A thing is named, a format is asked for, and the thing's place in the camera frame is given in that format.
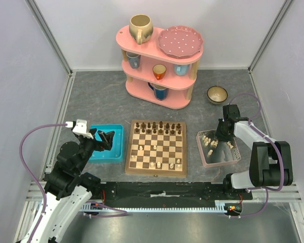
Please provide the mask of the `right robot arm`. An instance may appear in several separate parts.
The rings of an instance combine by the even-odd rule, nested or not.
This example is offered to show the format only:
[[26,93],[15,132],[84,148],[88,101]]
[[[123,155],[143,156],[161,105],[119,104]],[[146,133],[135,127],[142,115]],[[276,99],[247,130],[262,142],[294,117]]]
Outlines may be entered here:
[[236,104],[225,105],[222,111],[223,118],[218,120],[215,138],[220,142],[239,138],[251,149],[249,169],[226,175],[221,190],[223,196],[234,199],[240,189],[280,191],[284,186],[290,186],[293,170],[289,143],[264,134],[249,118],[240,115]]

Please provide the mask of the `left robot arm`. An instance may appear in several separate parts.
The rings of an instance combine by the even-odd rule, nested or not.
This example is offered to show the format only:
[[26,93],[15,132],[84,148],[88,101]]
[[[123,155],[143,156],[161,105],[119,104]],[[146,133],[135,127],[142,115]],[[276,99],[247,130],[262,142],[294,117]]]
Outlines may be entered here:
[[82,171],[94,151],[112,149],[114,135],[114,131],[90,129],[76,136],[78,142],[61,146],[54,168],[41,188],[40,209],[21,242],[61,242],[80,208],[101,194],[100,179]]

